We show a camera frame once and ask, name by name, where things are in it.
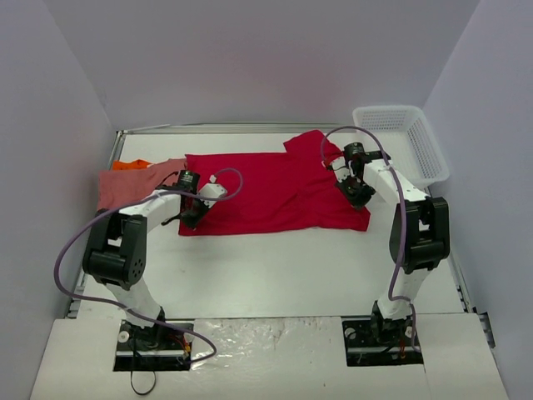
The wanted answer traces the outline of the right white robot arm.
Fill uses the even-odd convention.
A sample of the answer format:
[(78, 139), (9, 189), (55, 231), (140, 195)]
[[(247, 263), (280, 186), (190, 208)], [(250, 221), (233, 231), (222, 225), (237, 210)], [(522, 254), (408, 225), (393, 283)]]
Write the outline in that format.
[(383, 151), (368, 152), (360, 142), (346, 145), (326, 167), (336, 187), (356, 210), (375, 194), (395, 208), (389, 252), (395, 263), (386, 292), (373, 304), (369, 332), (380, 344), (416, 340), (413, 300), (422, 283), (450, 253), (449, 206), (431, 197), (392, 165)]

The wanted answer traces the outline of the red t-shirt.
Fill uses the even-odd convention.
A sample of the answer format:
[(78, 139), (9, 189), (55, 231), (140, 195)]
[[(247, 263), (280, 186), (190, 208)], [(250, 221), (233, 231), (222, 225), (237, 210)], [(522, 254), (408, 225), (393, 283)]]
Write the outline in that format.
[(219, 202), (194, 229), (181, 225), (183, 237), (278, 233), (305, 228), (365, 232), (370, 212), (354, 209), (336, 187), (333, 172), (321, 158), (340, 149), (319, 130), (304, 132), (284, 143), (284, 152), (250, 152), (186, 156), (187, 166), (205, 184), (217, 181), (234, 194)]

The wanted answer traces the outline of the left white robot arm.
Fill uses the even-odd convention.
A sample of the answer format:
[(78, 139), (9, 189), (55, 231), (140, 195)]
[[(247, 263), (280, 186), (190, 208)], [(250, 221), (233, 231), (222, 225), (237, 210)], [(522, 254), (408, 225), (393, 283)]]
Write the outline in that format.
[(155, 349), (172, 342), (165, 312), (143, 278), (148, 233), (176, 220), (195, 229), (216, 200), (227, 194), (214, 176), (199, 187), (198, 173), (182, 170), (176, 175), (174, 183), (156, 186), (141, 204), (100, 219), (91, 229), (82, 260), (83, 271), (126, 307), (122, 334), (129, 346)]

